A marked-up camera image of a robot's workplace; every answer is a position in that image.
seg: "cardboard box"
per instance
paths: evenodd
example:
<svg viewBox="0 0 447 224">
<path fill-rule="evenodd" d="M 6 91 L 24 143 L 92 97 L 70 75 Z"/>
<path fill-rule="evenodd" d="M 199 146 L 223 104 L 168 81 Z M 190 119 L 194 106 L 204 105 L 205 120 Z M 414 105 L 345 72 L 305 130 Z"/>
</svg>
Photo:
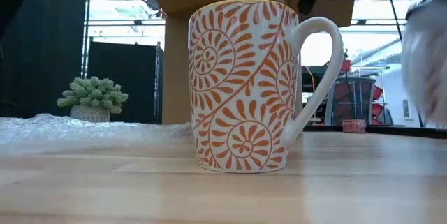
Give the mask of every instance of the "cardboard box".
<svg viewBox="0 0 447 224">
<path fill-rule="evenodd" d="M 191 120 L 188 91 L 188 20 L 194 11 L 222 0 L 156 0 L 167 14 L 163 59 L 163 124 Z M 273 0 L 296 10 L 298 0 Z M 351 24 L 354 0 L 317 0 L 312 12 L 300 14 L 300 21 L 324 16 L 339 27 Z"/>
</svg>

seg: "white mug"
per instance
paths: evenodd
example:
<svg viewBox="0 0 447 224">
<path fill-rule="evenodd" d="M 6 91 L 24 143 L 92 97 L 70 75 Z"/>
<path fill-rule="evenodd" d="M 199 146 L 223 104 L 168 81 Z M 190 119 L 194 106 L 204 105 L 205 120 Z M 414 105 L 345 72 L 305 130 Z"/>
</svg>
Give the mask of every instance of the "white mug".
<svg viewBox="0 0 447 224">
<path fill-rule="evenodd" d="M 330 63 L 295 115 L 297 56 L 306 37 L 320 31 L 332 38 Z M 337 78 L 342 48 L 333 22 L 315 17 L 298 24 L 294 10 L 274 1 L 228 0 L 197 10 L 189 20 L 189 93 L 199 166 L 234 173 L 282 169 Z"/>
</svg>

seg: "plant pot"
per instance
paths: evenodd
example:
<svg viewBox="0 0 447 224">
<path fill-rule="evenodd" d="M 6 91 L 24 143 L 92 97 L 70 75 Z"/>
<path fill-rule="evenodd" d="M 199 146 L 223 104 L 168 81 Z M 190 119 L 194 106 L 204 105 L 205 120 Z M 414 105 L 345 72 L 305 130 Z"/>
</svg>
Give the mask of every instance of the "plant pot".
<svg viewBox="0 0 447 224">
<path fill-rule="evenodd" d="M 109 111 L 86 105 L 74 105 L 71 108 L 70 117 L 90 122 L 110 122 Z"/>
</svg>

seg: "white fluffy object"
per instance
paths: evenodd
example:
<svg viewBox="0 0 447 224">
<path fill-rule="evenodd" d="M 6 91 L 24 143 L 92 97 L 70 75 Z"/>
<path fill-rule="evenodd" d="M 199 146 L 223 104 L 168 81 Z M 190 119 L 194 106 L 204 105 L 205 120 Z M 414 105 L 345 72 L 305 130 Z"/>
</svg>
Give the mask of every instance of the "white fluffy object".
<svg viewBox="0 0 447 224">
<path fill-rule="evenodd" d="M 447 1 L 415 10 L 402 41 L 402 80 L 426 121 L 447 124 Z"/>
</svg>

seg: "potted plant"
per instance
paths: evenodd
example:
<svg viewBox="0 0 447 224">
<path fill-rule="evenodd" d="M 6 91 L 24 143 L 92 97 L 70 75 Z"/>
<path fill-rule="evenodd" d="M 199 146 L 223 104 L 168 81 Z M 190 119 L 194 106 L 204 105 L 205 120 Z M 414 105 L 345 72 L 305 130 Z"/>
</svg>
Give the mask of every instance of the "potted plant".
<svg viewBox="0 0 447 224">
<path fill-rule="evenodd" d="M 109 122 L 110 113 L 121 113 L 121 105 L 128 95 L 112 80 L 97 77 L 75 78 L 70 91 L 64 91 L 57 100 L 59 107 L 71 107 L 70 117 L 90 122 Z"/>
</svg>

